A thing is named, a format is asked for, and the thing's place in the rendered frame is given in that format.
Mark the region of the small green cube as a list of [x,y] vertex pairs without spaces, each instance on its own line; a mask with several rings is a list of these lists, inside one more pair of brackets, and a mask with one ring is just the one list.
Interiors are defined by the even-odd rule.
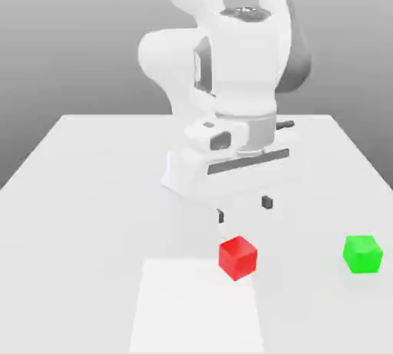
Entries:
[[371,235],[347,236],[342,256],[352,273],[377,273],[384,251]]

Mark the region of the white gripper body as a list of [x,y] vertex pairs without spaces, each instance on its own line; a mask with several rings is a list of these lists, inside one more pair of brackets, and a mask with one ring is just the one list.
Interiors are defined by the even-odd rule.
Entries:
[[202,157],[206,171],[200,179],[200,200],[206,203],[220,203],[226,197],[299,177],[298,140],[275,141],[267,152],[254,157]]

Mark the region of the small red cube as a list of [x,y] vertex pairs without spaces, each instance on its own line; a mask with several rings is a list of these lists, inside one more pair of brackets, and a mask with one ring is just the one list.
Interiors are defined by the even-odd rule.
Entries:
[[244,237],[237,236],[219,246],[219,266],[234,281],[256,270],[258,251]]

